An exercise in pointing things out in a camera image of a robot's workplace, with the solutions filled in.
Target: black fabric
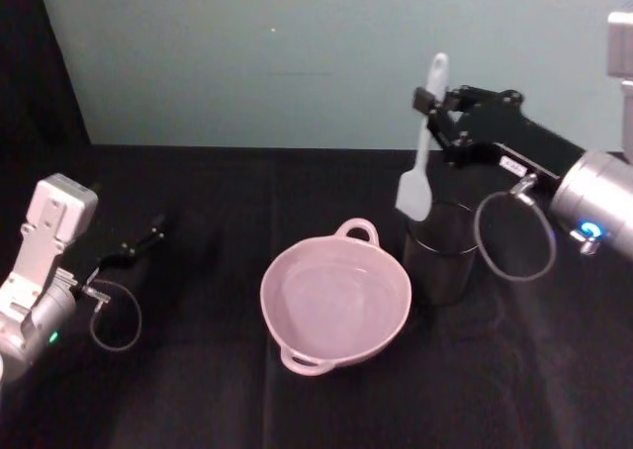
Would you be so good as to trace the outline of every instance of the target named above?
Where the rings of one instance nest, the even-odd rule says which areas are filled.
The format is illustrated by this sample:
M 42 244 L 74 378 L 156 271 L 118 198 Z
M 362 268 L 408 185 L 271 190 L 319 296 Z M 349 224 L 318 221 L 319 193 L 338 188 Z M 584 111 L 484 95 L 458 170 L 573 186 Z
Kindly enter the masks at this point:
M 128 273 L 145 312 L 137 348 L 111 355 L 87 337 L 92 303 L 37 366 L 5 388 L 0 447 L 11 448 L 578 448 L 633 447 L 633 270 L 559 235 L 555 270 L 510 284 L 478 260 L 463 301 L 414 309 L 382 353 L 304 378 L 287 371 L 259 307 L 279 252 L 351 217 L 377 227 L 400 258 L 393 203 L 407 152 L 97 147 L 87 155 L 5 162 L 0 272 L 11 268 L 38 179 L 60 171 L 101 183 L 71 270 L 142 233 L 162 210 L 180 220 L 165 246 Z M 513 179 L 430 161 L 436 198 L 474 207 Z M 501 265 L 541 263 L 529 216 L 499 204 L 485 235 Z M 129 336 L 117 299 L 105 336 Z
M 0 152 L 88 144 L 43 0 L 0 0 Z

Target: cable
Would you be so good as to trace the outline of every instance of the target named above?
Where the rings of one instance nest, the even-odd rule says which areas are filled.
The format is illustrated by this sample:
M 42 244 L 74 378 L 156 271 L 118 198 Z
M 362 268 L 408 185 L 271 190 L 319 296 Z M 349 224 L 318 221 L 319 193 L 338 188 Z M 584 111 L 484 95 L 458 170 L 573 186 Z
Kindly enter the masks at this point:
M 113 286 L 117 289 L 120 289 L 124 293 L 126 293 L 128 297 L 132 300 L 132 304 L 134 304 L 135 306 L 136 314 L 138 315 L 138 326 L 136 327 L 136 334 L 134 338 L 126 345 L 123 345 L 121 347 L 113 347 L 111 345 L 108 345 L 107 343 L 104 343 L 103 340 L 101 340 L 97 336 L 97 332 L 95 331 L 95 324 L 97 323 L 97 318 L 99 317 L 99 312 L 101 311 L 101 309 L 99 309 L 98 311 L 95 311 L 92 314 L 92 317 L 90 318 L 90 336 L 92 337 L 92 339 L 97 345 L 99 345 L 101 348 L 109 352 L 125 352 L 127 350 L 130 350 L 132 347 L 136 345 L 136 343 L 140 339 L 140 334 L 142 333 L 142 311 L 140 309 L 140 304 L 138 303 L 138 300 L 128 288 L 126 288 L 125 286 L 119 283 L 115 283 L 114 281 L 109 281 L 107 279 L 95 279 L 92 281 L 92 283 L 103 284 L 106 286 Z
M 529 206 L 529 209 L 531 211 L 533 211 L 534 214 L 536 214 L 536 217 L 539 219 L 539 221 L 543 225 L 543 228 L 545 229 L 545 233 L 547 234 L 547 244 L 548 244 L 549 251 L 550 251 L 550 256 L 549 256 L 549 259 L 547 261 L 547 264 L 545 265 L 545 267 L 543 269 L 541 269 L 537 273 L 532 274 L 531 276 L 512 276 L 510 274 L 507 274 L 507 273 L 501 271 L 497 267 L 497 265 L 495 264 L 495 262 L 493 261 L 491 256 L 486 251 L 486 248 L 484 247 L 484 241 L 482 240 L 482 231 L 481 231 L 481 227 L 480 227 L 480 221 L 481 221 L 481 218 L 482 218 L 482 211 L 483 211 L 484 207 L 492 199 L 495 199 L 495 198 L 498 198 L 498 197 L 505 197 L 507 195 L 511 195 L 511 194 L 509 192 L 494 192 L 493 194 L 488 195 L 481 202 L 481 204 L 477 207 L 477 210 L 475 211 L 475 222 L 474 222 L 474 225 L 473 225 L 474 235 L 475 235 L 475 242 L 479 246 L 479 250 L 482 253 L 482 257 L 484 258 L 484 261 L 486 261 L 486 263 L 490 266 L 490 268 L 493 270 L 493 272 L 495 274 L 497 274 L 498 276 L 502 277 L 503 279 L 505 279 L 507 281 L 512 281 L 512 282 L 515 282 L 515 283 L 527 283 L 527 282 L 530 282 L 530 281 L 534 281 L 535 279 L 538 279 L 538 278 L 540 278 L 542 276 L 545 276 L 552 269 L 552 267 L 554 266 L 554 262 L 556 261 L 556 254 L 557 254 L 556 237 L 554 236 L 554 231 L 552 230 L 552 226 L 550 225 L 549 221 L 547 220 L 547 217 L 545 217 L 545 214 L 538 207 L 538 205 L 536 205 L 536 203 L 534 203 L 533 205 Z

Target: pink bowl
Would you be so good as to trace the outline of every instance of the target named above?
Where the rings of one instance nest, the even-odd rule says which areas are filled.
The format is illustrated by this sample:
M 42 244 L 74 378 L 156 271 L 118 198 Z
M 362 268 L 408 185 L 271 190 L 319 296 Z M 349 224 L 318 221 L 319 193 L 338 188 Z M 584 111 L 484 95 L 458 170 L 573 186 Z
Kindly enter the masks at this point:
M 347 236 L 354 228 L 369 242 Z M 316 376 L 385 348 L 407 321 L 411 284 L 380 248 L 374 226 L 352 219 L 332 236 L 305 239 L 277 256 L 260 298 L 284 365 Z

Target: cup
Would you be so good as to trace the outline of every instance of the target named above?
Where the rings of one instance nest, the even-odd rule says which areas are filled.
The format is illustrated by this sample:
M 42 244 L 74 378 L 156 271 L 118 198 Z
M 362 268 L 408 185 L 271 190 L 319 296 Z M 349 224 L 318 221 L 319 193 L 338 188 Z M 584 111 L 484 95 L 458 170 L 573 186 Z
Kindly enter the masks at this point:
M 434 202 L 426 220 L 407 220 L 403 266 L 413 303 L 447 306 L 460 301 L 476 252 L 473 213 L 465 205 Z

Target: bowl handle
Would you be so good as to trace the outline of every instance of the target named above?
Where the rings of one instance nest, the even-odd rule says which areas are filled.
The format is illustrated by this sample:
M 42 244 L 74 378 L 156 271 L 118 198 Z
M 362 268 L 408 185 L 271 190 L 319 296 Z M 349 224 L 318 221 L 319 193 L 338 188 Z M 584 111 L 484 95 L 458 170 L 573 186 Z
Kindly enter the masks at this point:
M 351 219 L 342 224 L 336 233 L 335 236 L 347 236 L 347 234 L 355 228 L 364 229 L 367 231 L 369 235 L 369 242 L 374 246 L 380 247 L 380 242 L 378 241 L 378 232 L 376 231 L 376 227 L 365 219 Z
M 288 370 L 305 377 L 316 377 L 335 367 L 333 362 L 311 358 L 288 347 L 281 347 L 281 361 Z

